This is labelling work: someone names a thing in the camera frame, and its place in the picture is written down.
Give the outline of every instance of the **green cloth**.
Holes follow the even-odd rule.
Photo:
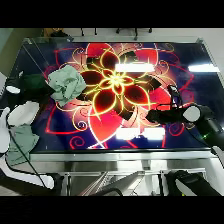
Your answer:
[[[39,136],[32,133],[30,125],[21,125],[19,127],[11,128],[13,137],[16,143],[20,146],[20,149],[24,152],[29,159],[29,152],[34,148],[39,140]],[[17,165],[26,162],[26,159],[16,147],[13,140],[10,140],[9,151],[7,153],[6,160],[10,166]]]
[[[79,96],[86,88],[83,77],[70,65],[52,72],[48,80],[48,85],[55,90],[51,97],[59,102],[61,107]]]

